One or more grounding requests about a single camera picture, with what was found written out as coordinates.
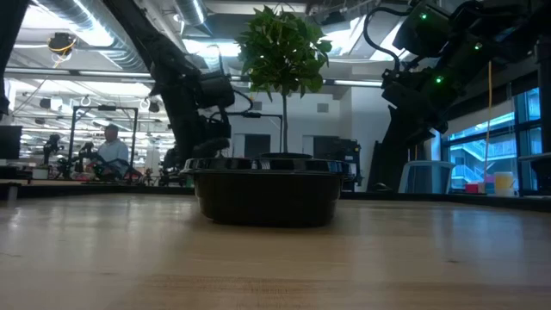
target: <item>tree trunk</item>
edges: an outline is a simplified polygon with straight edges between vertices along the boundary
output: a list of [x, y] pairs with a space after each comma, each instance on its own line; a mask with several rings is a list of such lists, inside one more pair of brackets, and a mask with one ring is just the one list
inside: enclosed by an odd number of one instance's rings
[[289, 152], [287, 145], [287, 95], [283, 92], [283, 152]]

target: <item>table surface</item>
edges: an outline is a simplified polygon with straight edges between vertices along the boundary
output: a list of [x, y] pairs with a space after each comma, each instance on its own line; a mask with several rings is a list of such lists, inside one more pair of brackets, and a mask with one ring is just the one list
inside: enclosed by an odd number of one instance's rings
[[193, 197], [0, 205], [0, 309], [546, 309], [551, 215], [340, 201], [331, 225], [224, 226]]

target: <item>blue shirt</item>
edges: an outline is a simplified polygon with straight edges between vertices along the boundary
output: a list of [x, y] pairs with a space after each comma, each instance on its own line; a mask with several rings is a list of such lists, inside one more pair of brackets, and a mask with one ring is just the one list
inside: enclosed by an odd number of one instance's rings
[[[106, 162], [110, 162], [116, 159], [122, 159], [128, 163], [128, 146], [119, 139], [111, 142], [105, 141], [97, 150], [97, 154], [103, 158]], [[124, 176], [127, 172], [127, 167], [120, 163], [112, 163], [112, 165], [119, 168], [119, 172]]]

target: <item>man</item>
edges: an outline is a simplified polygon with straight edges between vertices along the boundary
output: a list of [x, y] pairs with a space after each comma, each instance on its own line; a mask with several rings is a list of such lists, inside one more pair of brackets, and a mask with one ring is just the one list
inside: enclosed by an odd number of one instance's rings
[[[113, 124], [110, 124], [105, 127], [104, 134], [105, 142], [97, 150], [97, 154], [107, 163], [116, 159], [121, 159], [128, 163], [128, 146], [119, 140], [119, 128]], [[124, 177], [127, 172], [127, 165], [121, 164], [120, 162], [110, 164], [116, 167], [120, 174]]]

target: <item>black pot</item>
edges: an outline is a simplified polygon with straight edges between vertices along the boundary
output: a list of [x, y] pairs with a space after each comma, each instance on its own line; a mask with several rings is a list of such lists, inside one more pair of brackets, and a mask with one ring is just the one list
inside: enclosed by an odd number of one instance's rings
[[323, 226], [331, 221], [349, 165], [301, 158], [198, 158], [193, 175], [201, 212], [221, 223]]
[[300, 154], [300, 153], [265, 153], [259, 156], [259, 158], [288, 158], [288, 159], [311, 159], [312, 155]]

